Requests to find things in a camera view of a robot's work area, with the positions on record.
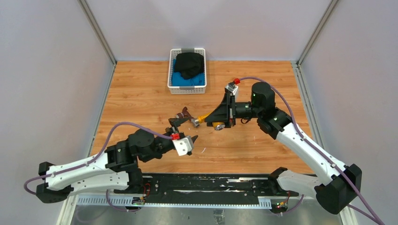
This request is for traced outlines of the brown faucet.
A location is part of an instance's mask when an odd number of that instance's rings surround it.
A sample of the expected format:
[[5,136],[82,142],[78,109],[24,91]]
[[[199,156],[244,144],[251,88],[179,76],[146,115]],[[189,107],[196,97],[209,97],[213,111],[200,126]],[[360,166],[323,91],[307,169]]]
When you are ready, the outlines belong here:
[[188,108],[185,106],[181,112],[177,113],[175,115],[176,118],[188,118],[190,122],[194,122],[194,118],[192,115],[188,112]]

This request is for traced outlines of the silver pipe fitting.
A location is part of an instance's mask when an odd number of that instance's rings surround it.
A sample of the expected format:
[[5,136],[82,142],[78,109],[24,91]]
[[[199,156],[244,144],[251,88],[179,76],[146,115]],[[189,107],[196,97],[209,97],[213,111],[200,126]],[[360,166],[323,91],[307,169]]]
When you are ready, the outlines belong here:
[[195,128],[198,128],[200,126],[200,121],[198,118],[191,118],[191,123]]

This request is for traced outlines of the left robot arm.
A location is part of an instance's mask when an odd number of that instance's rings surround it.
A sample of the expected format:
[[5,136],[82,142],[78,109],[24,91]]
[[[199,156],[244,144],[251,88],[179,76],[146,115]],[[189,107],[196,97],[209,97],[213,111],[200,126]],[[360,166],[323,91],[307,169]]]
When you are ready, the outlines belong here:
[[109,145],[111,134],[99,153],[63,165],[43,162],[39,165],[39,179],[34,195],[43,203],[58,203],[69,196],[99,190],[114,190],[120,194],[142,194],[147,190],[138,163],[161,159],[175,150],[179,156],[191,155],[198,136],[185,135],[179,126],[186,119],[169,119],[170,126],[160,134],[132,122],[120,122],[111,128],[113,133],[122,125],[137,131],[114,145]]

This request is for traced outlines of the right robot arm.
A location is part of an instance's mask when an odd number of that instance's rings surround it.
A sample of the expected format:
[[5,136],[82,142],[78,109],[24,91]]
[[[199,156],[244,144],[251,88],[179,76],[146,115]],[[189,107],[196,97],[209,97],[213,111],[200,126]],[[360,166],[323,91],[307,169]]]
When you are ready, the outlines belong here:
[[237,102],[238,83],[235,80],[226,85],[221,103],[204,120],[207,126],[221,123],[231,128],[237,119],[256,119],[261,131],[288,147],[315,173],[304,175],[280,167],[268,177],[269,191],[274,195],[296,192],[316,199],[327,212],[339,214],[360,192],[361,169],[355,164],[347,166],[308,137],[292,116],[276,107],[276,92],[268,83],[256,82],[251,100]]

